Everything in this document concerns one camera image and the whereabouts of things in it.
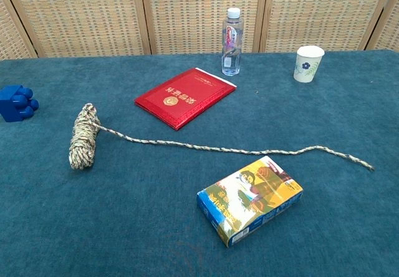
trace red booklet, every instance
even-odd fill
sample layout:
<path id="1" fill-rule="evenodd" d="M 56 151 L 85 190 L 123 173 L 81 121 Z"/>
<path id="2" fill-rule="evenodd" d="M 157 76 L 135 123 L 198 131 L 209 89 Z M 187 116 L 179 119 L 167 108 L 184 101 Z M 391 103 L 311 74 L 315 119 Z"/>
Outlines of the red booklet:
<path id="1" fill-rule="evenodd" d="M 199 68 L 192 68 L 135 99 L 135 103 L 175 130 L 236 89 Z"/>

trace rope coil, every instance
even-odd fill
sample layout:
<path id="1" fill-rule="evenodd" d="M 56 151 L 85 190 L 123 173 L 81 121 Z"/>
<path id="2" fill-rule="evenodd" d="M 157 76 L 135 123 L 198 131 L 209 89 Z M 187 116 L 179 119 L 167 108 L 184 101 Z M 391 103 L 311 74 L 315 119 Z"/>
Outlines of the rope coil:
<path id="1" fill-rule="evenodd" d="M 368 168 L 369 170 L 374 170 L 373 166 L 371 166 L 369 163 L 365 162 L 364 160 L 361 160 L 350 154 L 336 152 L 328 147 L 320 145 L 310 146 L 296 151 L 285 151 L 285 150 L 276 150 L 276 149 L 267 149 L 262 151 L 248 151 L 248 150 L 234 149 L 234 148 L 199 146 L 199 145 L 180 143 L 175 141 L 141 140 L 139 138 L 131 138 L 127 135 L 121 134 L 120 132 L 114 131 L 112 129 L 107 129 L 101 126 L 101 123 L 97 118 L 97 111 L 94 105 L 92 104 L 85 104 L 75 120 L 73 136 L 70 141 L 70 148 L 69 148 L 69 163 L 73 169 L 82 170 L 85 167 L 91 167 L 93 165 L 95 138 L 99 130 L 103 130 L 105 132 L 117 135 L 118 137 L 121 137 L 133 143 L 153 144 L 153 145 L 173 145 L 173 146 L 186 147 L 197 150 L 233 152 L 233 153 L 242 153 L 249 155 L 268 155 L 268 154 L 298 155 L 310 150 L 321 150 L 336 155 L 338 157 L 346 158 L 354 163 L 359 163 L 362 166 Z"/>

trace plastic bottle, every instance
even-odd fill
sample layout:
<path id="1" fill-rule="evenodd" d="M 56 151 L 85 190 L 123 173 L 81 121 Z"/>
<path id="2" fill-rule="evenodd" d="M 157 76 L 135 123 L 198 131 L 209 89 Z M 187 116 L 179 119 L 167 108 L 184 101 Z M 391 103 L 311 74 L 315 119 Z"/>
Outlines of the plastic bottle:
<path id="1" fill-rule="evenodd" d="M 241 43 L 243 38 L 244 21 L 240 16 L 240 9 L 231 7 L 227 10 L 227 17 L 223 21 L 222 33 L 222 72 L 225 75 L 239 73 L 241 58 Z"/>

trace blue toy block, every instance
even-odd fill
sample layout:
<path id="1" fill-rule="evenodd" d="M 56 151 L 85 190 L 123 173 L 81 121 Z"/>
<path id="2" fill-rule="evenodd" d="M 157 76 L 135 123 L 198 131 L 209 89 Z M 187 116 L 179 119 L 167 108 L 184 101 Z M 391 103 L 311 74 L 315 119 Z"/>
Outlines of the blue toy block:
<path id="1" fill-rule="evenodd" d="M 6 122 L 22 121 L 39 108 L 33 91 L 21 85 L 8 85 L 0 91 L 0 114 Z"/>

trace coiled rope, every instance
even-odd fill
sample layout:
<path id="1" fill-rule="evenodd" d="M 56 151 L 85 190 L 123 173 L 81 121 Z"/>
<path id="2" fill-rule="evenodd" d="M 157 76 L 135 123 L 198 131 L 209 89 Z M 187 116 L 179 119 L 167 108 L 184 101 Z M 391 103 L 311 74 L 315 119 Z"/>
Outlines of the coiled rope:
<path id="1" fill-rule="evenodd" d="M 361 160 L 353 155 L 336 152 L 325 146 L 310 146 L 296 151 L 285 151 L 268 149 L 262 151 L 248 151 L 243 149 L 234 148 L 219 148 L 219 147 L 209 147 L 209 146 L 199 146 L 188 143 L 180 143 L 175 141 L 165 141 L 165 140 L 140 140 L 139 138 L 131 138 L 127 135 L 116 132 L 112 129 L 107 129 L 101 126 L 99 119 L 97 118 L 97 111 L 92 104 L 85 104 L 83 109 L 80 111 L 79 115 L 75 120 L 75 125 L 73 129 L 73 136 L 70 141 L 69 148 L 69 163 L 73 169 L 84 169 L 85 167 L 91 167 L 94 162 L 94 151 L 95 151 L 95 138 L 99 130 L 104 130 L 105 132 L 110 132 L 111 134 L 117 135 L 125 140 L 134 143 L 142 144 L 153 144 L 153 145 L 173 145 L 179 147 L 186 147 L 190 149 L 197 150 L 207 150 L 207 151 L 219 151 L 219 152 L 233 152 L 242 153 L 250 155 L 268 155 L 268 154 L 284 154 L 284 155 L 297 155 L 310 150 L 321 150 L 338 157 L 346 158 L 352 162 L 359 163 L 369 170 L 374 170 L 373 166 L 369 163 Z"/>

